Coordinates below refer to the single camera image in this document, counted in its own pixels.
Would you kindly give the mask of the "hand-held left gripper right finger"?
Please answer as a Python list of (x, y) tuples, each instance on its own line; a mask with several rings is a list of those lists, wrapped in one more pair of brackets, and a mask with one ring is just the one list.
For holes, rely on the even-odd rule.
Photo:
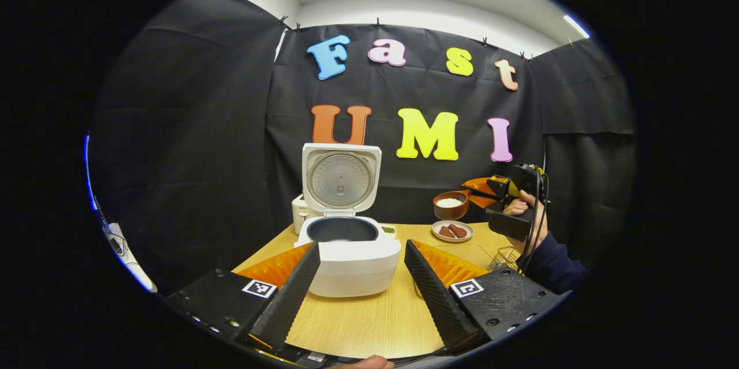
[(562, 295), (519, 271), (477, 270), (417, 240), (406, 241), (404, 263), (427, 305), (448, 354), (509, 340), (562, 303)]

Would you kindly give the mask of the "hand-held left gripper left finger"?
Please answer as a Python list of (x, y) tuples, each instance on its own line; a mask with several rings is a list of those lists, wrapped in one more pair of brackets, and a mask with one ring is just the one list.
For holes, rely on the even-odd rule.
[(214, 269), (165, 303), (225, 341), (279, 352), (321, 264), (319, 244), (302, 245), (297, 258), (282, 285)]

